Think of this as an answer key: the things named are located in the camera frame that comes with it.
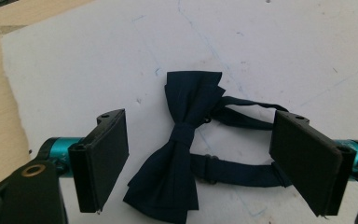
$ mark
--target navy blue bow tie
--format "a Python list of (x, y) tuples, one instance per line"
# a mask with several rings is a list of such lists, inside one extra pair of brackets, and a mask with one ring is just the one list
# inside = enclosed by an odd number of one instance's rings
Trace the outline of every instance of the navy blue bow tie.
[(247, 117), (226, 105), (260, 105), (287, 111), (279, 105), (223, 97), (221, 73), (170, 72), (165, 93), (175, 125), (167, 144), (154, 152), (129, 183), (124, 202), (142, 213), (171, 223), (186, 223), (187, 211), (198, 210), (194, 175), (210, 183), (247, 187), (290, 186), (277, 166), (246, 165), (212, 156), (190, 154), (194, 132), (216, 119), (226, 125), (272, 130), (272, 124)]

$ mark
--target fabric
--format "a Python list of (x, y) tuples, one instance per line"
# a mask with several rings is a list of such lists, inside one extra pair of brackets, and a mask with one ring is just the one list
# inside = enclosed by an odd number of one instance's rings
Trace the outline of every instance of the fabric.
[(221, 73), (201, 71), (168, 73), (165, 93), (175, 122), (171, 137), (132, 178), (124, 202), (150, 217), (186, 223), (187, 211), (199, 209), (193, 175), (210, 183), (248, 187), (291, 185), (275, 163), (246, 165), (190, 154), (195, 129), (210, 118), (235, 127), (272, 129), (272, 124), (247, 117), (226, 105), (260, 105), (287, 111), (279, 105), (222, 97), (225, 90), (218, 86), (221, 76)]

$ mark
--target bow tie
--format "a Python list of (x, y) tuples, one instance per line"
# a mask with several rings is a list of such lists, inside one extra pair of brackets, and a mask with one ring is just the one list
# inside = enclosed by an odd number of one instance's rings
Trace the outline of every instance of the bow tie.
[(171, 223), (186, 223), (188, 210), (199, 210), (194, 175), (210, 183), (247, 187), (290, 186), (278, 165), (247, 165), (190, 153), (195, 130), (216, 119), (226, 125), (272, 130), (272, 124), (247, 117), (227, 105), (279, 105), (223, 97), (221, 73), (170, 72), (165, 93), (175, 125), (169, 141), (154, 152), (129, 183), (124, 202), (142, 213)]

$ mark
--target white surface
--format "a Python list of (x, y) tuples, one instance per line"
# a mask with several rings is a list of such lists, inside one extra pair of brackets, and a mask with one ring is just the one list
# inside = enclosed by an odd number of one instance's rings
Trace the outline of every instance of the white surface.
[[(71, 223), (158, 223), (122, 198), (172, 129), (168, 71), (222, 71), (226, 95), (283, 105), (331, 138), (358, 138), (358, 1), (96, 1), (2, 44), (30, 148), (84, 136), (98, 115), (127, 110), (130, 157), (102, 214), (79, 214), (73, 180), (62, 181)], [(269, 138), (213, 122), (196, 131), (191, 151), (268, 163)], [(358, 211), (357, 183), (329, 220), (293, 187), (197, 187), (200, 210), (187, 223), (352, 223)]]

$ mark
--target wooden surface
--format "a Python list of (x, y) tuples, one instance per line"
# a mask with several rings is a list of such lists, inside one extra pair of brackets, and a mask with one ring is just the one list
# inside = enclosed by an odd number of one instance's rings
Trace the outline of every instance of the wooden surface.
[[(21, 0), (0, 7), (2, 35), (58, 15), (92, 0)], [(17, 104), (4, 76), (0, 44), (0, 180), (29, 160), (28, 144), (21, 127)]]

